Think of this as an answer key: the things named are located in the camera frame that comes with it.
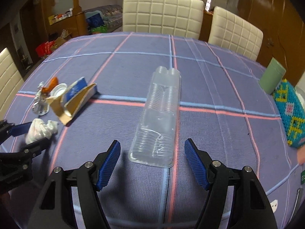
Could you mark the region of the white tissue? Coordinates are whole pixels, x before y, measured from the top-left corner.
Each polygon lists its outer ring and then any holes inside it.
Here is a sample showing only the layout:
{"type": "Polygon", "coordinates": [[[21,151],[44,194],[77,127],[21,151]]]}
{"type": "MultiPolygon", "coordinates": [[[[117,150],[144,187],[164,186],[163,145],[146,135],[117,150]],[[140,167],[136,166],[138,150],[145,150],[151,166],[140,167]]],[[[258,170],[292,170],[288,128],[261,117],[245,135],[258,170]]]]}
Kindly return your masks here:
{"type": "Polygon", "coordinates": [[[50,139],[54,134],[58,133],[58,122],[48,120],[45,123],[40,118],[35,118],[30,125],[30,128],[25,136],[25,143],[27,145],[36,142],[40,139],[50,139]]]}

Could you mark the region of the silver foil wrapper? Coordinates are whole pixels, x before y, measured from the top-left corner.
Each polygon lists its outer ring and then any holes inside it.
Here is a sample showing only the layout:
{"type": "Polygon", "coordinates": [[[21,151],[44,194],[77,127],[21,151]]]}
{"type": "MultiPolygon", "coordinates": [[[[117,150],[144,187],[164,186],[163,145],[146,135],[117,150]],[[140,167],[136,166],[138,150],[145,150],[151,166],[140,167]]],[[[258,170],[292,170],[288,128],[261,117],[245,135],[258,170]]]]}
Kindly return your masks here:
{"type": "Polygon", "coordinates": [[[50,106],[46,101],[47,95],[42,93],[43,87],[44,87],[44,82],[40,82],[32,106],[32,111],[38,116],[44,116],[50,110],[50,106]]]}

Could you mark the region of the white plastic lid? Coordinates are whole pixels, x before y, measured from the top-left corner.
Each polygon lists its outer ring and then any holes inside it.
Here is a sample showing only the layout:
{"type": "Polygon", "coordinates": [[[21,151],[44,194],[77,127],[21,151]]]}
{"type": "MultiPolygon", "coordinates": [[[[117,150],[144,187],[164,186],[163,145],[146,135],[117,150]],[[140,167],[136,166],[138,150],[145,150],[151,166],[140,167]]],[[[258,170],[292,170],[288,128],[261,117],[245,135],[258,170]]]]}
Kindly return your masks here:
{"type": "Polygon", "coordinates": [[[62,94],[65,93],[66,90],[67,90],[67,84],[60,83],[52,89],[52,91],[50,92],[50,96],[51,97],[60,97],[62,94]]]}

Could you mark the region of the orange wrapper scrap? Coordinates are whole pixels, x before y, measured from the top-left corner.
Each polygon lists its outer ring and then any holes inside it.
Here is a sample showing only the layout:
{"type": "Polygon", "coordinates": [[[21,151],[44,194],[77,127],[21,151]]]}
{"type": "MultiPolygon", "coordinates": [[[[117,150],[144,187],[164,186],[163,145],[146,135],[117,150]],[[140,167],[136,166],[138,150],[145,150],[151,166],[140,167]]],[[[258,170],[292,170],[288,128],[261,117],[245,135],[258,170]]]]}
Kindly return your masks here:
{"type": "Polygon", "coordinates": [[[49,94],[59,84],[58,78],[53,77],[47,87],[43,87],[41,90],[42,94],[49,94]]]}

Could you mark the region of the torn blue cardboard box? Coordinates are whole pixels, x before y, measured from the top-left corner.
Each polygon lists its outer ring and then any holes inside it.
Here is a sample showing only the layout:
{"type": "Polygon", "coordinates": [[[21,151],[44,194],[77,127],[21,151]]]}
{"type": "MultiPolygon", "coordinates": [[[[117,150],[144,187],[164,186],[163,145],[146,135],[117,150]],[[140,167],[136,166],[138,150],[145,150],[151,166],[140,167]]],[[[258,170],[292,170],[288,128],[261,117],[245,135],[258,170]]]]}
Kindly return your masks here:
{"type": "Polygon", "coordinates": [[[59,95],[48,97],[47,104],[66,126],[96,93],[96,83],[87,84],[85,77],[81,77],[67,86],[63,92],[60,91],[59,95]]]}

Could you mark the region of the cream quilted chair left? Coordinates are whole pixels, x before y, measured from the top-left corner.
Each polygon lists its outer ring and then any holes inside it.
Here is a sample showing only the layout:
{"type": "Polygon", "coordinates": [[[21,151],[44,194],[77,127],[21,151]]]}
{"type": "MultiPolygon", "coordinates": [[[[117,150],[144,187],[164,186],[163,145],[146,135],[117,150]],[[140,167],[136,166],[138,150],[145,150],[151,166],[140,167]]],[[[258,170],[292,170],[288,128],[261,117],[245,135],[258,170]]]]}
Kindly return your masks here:
{"type": "Polygon", "coordinates": [[[0,118],[3,120],[24,80],[8,50],[0,54],[0,118]]]}

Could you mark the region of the cream quilted chair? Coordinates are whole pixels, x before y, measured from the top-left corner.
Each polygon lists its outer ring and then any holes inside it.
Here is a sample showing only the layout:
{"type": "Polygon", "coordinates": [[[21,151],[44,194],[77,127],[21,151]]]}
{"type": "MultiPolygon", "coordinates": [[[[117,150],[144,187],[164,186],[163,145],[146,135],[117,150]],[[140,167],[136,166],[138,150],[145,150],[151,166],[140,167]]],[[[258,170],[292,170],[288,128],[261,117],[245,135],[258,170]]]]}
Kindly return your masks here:
{"type": "Polygon", "coordinates": [[[199,39],[202,0],[123,0],[123,31],[199,39]]]}
{"type": "Polygon", "coordinates": [[[0,118],[3,120],[24,80],[8,50],[0,54],[0,118]]]}
{"type": "Polygon", "coordinates": [[[209,44],[256,61],[262,42],[263,32],[259,28],[224,8],[214,8],[209,44]]]}

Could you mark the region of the colourful beaded tissue box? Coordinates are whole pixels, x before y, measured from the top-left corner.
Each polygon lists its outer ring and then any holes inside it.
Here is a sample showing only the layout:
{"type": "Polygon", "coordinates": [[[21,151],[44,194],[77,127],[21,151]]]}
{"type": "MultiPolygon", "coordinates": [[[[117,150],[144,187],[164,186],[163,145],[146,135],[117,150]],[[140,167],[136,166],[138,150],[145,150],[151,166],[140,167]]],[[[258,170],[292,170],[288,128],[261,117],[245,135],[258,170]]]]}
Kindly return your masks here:
{"type": "Polygon", "coordinates": [[[272,93],[279,110],[288,145],[299,148],[304,145],[304,108],[295,88],[283,79],[272,93]]]}

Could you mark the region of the cardboard boxes pile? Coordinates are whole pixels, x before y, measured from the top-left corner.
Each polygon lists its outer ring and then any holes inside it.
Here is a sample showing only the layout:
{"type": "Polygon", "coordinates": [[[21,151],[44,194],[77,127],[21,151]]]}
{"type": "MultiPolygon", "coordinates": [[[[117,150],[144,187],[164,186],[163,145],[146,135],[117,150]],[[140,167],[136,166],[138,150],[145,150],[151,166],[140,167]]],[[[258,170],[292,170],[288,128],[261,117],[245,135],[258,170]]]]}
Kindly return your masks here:
{"type": "Polygon", "coordinates": [[[63,30],[61,35],[54,40],[54,44],[50,47],[50,50],[54,52],[56,49],[58,49],[60,46],[65,44],[67,41],[72,39],[71,37],[72,33],[69,33],[67,30],[63,30]]]}

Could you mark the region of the wooden divider cabinet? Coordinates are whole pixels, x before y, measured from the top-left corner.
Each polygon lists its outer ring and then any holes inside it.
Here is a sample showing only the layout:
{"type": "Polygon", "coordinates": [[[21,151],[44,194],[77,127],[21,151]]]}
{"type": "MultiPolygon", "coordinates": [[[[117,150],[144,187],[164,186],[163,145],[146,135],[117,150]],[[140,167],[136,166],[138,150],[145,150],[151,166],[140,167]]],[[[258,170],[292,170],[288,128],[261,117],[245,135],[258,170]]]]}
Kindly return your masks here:
{"type": "Polygon", "coordinates": [[[48,17],[48,21],[48,35],[54,33],[60,35],[63,30],[67,30],[68,33],[71,33],[72,38],[88,35],[85,12],[82,11],[80,6],[72,9],[72,15],[51,15],[48,17]]]}

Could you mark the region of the purple plaid tablecloth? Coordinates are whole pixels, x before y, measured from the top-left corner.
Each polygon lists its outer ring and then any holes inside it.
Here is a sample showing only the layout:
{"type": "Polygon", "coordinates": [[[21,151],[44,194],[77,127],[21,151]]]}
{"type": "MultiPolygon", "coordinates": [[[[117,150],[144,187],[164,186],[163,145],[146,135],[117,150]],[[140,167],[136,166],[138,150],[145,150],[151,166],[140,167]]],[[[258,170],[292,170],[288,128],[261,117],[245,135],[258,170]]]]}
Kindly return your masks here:
{"type": "Polygon", "coordinates": [[[34,120],[41,83],[84,78],[97,86],[51,146],[33,159],[33,179],[10,192],[9,207],[27,228],[51,171],[76,169],[113,141],[121,154],[99,193],[112,228],[194,228],[207,192],[197,183],[184,144],[229,168],[252,167],[278,228],[296,212],[304,167],[287,143],[270,95],[259,85],[264,67],[212,44],[170,35],[110,33],[71,39],[17,89],[11,123],[34,120]]]}

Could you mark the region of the green cylindrical canister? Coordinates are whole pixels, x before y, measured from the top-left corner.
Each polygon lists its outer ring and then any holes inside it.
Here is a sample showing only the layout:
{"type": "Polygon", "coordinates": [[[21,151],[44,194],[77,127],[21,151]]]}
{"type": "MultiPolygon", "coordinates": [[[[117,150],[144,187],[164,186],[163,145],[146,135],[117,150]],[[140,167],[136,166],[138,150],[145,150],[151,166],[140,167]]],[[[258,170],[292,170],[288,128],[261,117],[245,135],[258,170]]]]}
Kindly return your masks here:
{"type": "Polygon", "coordinates": [[[280,83],[286,69],[273,57],[259,80],[260,87],[270,95],[280,83]]]}

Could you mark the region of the grey sofa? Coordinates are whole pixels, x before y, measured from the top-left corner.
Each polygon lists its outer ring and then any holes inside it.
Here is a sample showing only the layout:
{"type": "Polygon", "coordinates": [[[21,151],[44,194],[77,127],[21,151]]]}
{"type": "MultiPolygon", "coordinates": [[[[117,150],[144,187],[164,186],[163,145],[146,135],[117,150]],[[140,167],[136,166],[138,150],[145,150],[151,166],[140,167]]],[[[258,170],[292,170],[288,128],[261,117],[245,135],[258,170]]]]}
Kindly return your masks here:
{"type": "Polygon", "coordinates": [[[120,5],[105,5],[84,11],[88,30],[101,28],[102,33],[110,33],[123,25],[123,9],[120,5]]]}

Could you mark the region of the cream quilted chair right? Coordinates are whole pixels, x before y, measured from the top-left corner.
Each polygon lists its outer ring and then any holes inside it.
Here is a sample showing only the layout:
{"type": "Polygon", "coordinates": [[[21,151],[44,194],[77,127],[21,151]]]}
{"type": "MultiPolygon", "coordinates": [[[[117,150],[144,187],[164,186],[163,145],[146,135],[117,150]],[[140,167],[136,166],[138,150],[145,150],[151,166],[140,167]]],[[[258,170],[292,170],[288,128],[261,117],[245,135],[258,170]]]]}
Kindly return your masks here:
{"type": "Polygon", "coordinates": [[[256,61],[262,42],[263,32],[259,28],[224,8],[214,8],[209,44],[256,61]]]}

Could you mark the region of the cream quilted chair centre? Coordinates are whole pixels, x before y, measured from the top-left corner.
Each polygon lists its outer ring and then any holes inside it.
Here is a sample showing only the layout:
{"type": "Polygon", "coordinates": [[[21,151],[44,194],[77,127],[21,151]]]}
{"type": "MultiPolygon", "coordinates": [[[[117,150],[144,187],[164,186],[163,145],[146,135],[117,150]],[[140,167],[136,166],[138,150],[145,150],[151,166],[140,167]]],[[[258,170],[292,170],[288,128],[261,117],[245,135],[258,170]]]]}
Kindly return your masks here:
{"type": "Polygon", "coordinates": [[[199,39],[202,0],[123,0],[123,31],[199,39]]]}

